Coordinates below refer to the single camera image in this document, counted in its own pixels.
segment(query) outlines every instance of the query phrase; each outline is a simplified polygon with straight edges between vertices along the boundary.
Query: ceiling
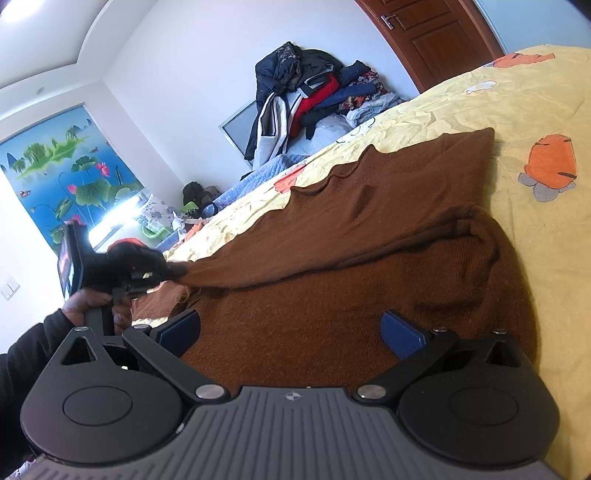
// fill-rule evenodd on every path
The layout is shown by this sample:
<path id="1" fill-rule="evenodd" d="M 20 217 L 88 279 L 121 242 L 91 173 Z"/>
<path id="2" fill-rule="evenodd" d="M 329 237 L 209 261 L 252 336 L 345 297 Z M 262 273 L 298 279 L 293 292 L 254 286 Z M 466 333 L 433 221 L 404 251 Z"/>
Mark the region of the ceiling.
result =
<path id="1" fill-rule="evenodd" d="M 15 1 L 41 6 L 17 22 L 0 15 L 0 122 L 101 81 L 157 0 Z"/>
<path id="2" fill-rule="evenodd" d="M 0 15 L 0 89 L 48 70 L 76 63 L 97 15 L 108 0 L 44 0 L 16 22 Z"/>

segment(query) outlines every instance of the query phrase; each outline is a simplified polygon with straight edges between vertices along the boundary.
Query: blue gripper pad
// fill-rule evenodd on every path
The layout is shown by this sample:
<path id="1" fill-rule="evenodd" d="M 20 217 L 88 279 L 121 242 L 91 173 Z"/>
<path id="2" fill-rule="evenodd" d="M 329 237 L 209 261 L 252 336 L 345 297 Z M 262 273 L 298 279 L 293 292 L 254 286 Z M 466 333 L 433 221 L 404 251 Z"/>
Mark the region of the blue gripper pad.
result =
<path id="1" fill-rule="evenodd" d="M 380 333 L 384 343 L 400 360 L 425 346 L 429 340 L 426 330 L 414 327 L 401 315 L 390 310 L 382 315 Z"/>
<path id="2" fill-rule="evenodd" d="M 195 310 L 186 310 L 179 316 L 183 316 L 183 318 L 171 322 L 170 326 L 163 323 L 163 327 L 166 328 L 159 332 L 155 340 L 166 350 L 180 358 L 198 340 L 201 332 L 201 320 Z"/>

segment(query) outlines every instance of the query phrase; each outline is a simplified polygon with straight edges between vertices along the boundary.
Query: pink lotus flower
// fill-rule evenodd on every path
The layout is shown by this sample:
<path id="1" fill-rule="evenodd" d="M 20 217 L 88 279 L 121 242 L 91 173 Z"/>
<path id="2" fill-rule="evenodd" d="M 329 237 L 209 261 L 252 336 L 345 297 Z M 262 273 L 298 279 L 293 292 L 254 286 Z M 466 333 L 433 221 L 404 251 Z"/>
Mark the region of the pink lotus flower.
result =
<path id="1" fill-rule="evenodd" d="M 106 163 L 97 163 L 95 165 L 95 167 L 100 170 L 101 176 L 103 176 L 103 177 L 111 176 L 111 172 L 109 171 L 109 167 L 107 167 Z"/>

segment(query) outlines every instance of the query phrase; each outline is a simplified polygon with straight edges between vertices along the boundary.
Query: door frame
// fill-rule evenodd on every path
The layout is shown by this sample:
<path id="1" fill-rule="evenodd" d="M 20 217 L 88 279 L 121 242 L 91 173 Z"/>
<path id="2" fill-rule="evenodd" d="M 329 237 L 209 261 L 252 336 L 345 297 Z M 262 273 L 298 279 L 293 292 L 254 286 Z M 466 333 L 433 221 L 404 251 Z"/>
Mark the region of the door frame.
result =
<path id="1" fill-rule="evenodd" d="M 495 37 L 490 25 L 487 23 L 486 19 L 480 12 L 480 9 L 476 6 L 476 4 L 472 0 L 453 0 L 457 1 L 462 8 L 466 11 L 472 23 L 478 30 L 478 33 L 482 37 L 487 50 L 490 52 L 493 59 L 497 59 L 502 57 L 505 53 L 503 49 L 499 45 L 498 40 Z M 409 61 L 408 57 L 404 54 L 400 46 L 392 39 L 389 34 L 389 29 L 386 27 L 382 19 L 378 17 L 373 9 L 369 6 L 366 0 L 355 0 L 355 2 L 361 7 L 361 10 L 365 12 L 365 14 L 369 17 L 372 23 L 376 26 L 379 32 L 382 34 L 384 39 L 388 42 L 394 53 L 397 55 L 398 59 L 408 72 L 408 75 L 413 80 L 415 86 L 419 93 L 423 93 L 425 90 L 424 83 L 419 78 L 417 71 L 413 67 L 412 63 Z"/>

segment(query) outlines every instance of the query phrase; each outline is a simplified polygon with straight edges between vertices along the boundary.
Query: door handle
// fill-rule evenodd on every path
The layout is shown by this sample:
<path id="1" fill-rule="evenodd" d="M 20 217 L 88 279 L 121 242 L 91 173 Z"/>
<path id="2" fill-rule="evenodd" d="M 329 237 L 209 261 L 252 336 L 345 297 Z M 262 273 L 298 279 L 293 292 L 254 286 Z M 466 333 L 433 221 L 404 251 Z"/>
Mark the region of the door handle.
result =
<path id="1" fill-rule="evenodd" d="M 392 22 L 390 21 L 391 18 L 396 18 L 396 14 L 392 14 L 392 15 L 382 15 L 382 20 L 383 22 L 386 24 L 386 26 L 390 29 L 390 30 L 394 30 L 394 25 L 392 25 Z"/>

